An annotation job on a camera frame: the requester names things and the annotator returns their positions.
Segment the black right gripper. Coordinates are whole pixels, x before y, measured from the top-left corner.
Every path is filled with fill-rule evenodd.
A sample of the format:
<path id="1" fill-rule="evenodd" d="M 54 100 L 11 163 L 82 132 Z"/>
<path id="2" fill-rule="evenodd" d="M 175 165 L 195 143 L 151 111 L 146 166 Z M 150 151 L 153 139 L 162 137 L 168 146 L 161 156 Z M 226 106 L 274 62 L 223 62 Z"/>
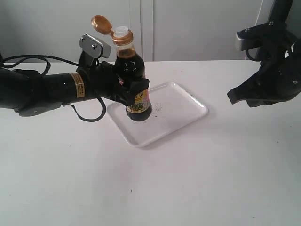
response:
<path id="1" fill-rule="evenodd" d="M 264 47 L 268 56 L 254 75 L 231 89 L 231 104 L 246 101 L 249 107 L 273 105 L 295 98 L 301 92 L 301 40 L 290 43 L 287 38 Z"/>

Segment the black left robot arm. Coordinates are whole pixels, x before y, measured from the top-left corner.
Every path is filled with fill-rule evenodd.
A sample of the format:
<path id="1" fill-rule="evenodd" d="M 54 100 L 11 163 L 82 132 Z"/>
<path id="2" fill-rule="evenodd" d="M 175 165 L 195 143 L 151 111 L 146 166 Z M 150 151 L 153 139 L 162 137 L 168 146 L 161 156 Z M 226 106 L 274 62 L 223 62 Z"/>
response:
<path id="1" fill-rule="evenodd" d="M 133 77 L 121 84 L 114 65 L 101 62 L 74 73 L 42 75 L 35 70 L 0 69 L 0 106 L 21 117 L 31 117 L 73 103 L 98 99 L 102 105 L 100 120 L 106 113 L 103 98 L 133 105 L 135 97 L 149 87 L 149 80 Z"/>

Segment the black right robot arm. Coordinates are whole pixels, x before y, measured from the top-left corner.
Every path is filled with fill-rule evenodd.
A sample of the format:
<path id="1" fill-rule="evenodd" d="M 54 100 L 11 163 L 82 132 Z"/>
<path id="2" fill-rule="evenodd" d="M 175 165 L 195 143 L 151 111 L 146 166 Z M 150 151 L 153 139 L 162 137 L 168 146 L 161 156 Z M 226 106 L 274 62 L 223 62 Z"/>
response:
<path id="1" fill-rule="evenodd" d="M 237 32 L 236 49 L 260 62 L 260 68 L 227 93 L 232 104 L 246 101 L 249 107 L 273 105 L 300 94 L 301 40 L 286 25 L 292 4 L 291 0 L 275 1 L 266 23 Z"/>

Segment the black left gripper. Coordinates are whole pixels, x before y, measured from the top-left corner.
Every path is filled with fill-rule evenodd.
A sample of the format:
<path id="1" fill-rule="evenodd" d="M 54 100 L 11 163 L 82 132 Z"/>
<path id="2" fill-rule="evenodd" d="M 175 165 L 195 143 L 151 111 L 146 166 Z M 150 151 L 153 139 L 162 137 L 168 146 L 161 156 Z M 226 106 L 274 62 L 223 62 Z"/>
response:
<path id="1" fill-rule="evenodd" d="M 82 63 L 82 78 L 85 84 L 82 101 L 104 97 L 125 106 L 132 106 L 136 96 L 148 89 L 150 83 L 146 78 L 118 79 L 114 65 L 106 61 L 93 61 L 91 65 Z"/>

